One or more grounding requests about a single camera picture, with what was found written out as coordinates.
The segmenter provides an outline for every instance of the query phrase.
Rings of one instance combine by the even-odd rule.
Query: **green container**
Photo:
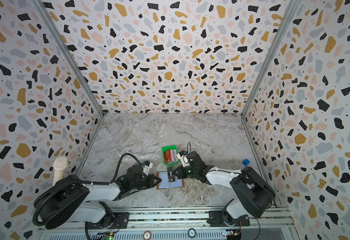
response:
[[[177,162],[172,162],[172,163],[166,164],[166,161],[165,161],[165,158],[164,158],[164,153],[165,153],[168,149],[175,149],[176,154],[178,154],[178,150],[176,149],[176,145],[162,147],[162,148],[161,148],[161,151],[162,151],[162,153],[163,153],[163,163],[164,163],[164,165],[166,165],[166,166],[172,166],[172,165],[178,164],[178,163],[180,162],[179,159],[178,159]]]

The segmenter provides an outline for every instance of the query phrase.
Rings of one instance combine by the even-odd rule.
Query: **beige microphone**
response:
[[[56,184],[57,181],[63,179],[64,170],[68,166],[68,159],[66,157],[58,157],[56,158],[55,162],[53,163],[53,186]]]

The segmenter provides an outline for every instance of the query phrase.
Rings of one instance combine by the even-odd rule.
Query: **side wall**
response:
[[[301,239],[350,239],[350,0],[304,1],[245,114]]]
[[[73,172],[99,119],[33,6],[0,1],[0,240],[34,236],[54,159]]]
[[[288,1],[48,0],[105,112],[241,112]]]

